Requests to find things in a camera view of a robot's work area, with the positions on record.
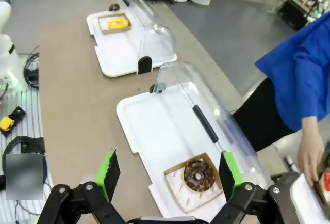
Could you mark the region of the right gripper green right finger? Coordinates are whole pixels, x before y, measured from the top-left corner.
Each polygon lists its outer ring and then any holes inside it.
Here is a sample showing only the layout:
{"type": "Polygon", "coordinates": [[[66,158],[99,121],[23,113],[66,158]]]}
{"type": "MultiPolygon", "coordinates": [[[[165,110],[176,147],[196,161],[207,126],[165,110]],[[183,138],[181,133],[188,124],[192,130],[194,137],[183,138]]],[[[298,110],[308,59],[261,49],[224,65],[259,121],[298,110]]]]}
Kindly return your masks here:
{"type": "Polygon", "coordinates": [[[260,223],[284,223],[270,189],[244,181],[231,152],[221,152],[218,172],[226,203],[211,223],[241,223],[246,215],[256,216],[260,223]]]}

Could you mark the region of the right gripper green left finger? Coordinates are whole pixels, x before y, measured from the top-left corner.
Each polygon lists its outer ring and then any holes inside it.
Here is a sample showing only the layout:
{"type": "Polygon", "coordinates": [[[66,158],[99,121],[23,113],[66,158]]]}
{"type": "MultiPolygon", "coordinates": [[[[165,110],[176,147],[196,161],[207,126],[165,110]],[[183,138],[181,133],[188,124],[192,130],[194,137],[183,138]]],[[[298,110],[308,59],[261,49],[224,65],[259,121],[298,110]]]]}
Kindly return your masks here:
{"type": "Polygon", "coordinates": [[[125,223],[111,201],[120,176],[116,150],[105,156],[93,181],[55,185],[44,205],[38,223],[78,223],[82,215],[91,214],[97,223],[125,223]]]}

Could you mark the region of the person's left hand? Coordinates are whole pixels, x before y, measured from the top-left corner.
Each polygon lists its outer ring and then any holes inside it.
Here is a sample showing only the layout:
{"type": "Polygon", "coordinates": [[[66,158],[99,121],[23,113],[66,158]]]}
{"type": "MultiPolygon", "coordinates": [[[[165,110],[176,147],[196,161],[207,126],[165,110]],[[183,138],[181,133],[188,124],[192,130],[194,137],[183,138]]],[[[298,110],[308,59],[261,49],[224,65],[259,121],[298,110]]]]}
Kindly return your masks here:
{"type": "Polygon", "coordinates": [[[309,186],[319,180],[318,165],[324,153],[324,143],[318,131],[302,130],[298,164],[309,186]]]}

